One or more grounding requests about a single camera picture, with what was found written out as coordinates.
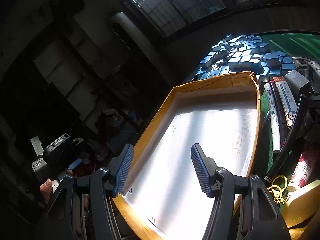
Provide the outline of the person's left hand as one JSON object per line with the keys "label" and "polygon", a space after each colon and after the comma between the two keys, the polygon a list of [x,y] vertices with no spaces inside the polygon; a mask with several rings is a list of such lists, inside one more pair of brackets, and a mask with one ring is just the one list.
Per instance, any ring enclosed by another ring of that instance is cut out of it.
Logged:
{"label": "person's left hand", "polygon": [[40,193],[42,194],[44,203],[47,204],[59,186],[60,181],[58,179],[52,181],[50,178],[48,178],[41,186],[40,186]]}

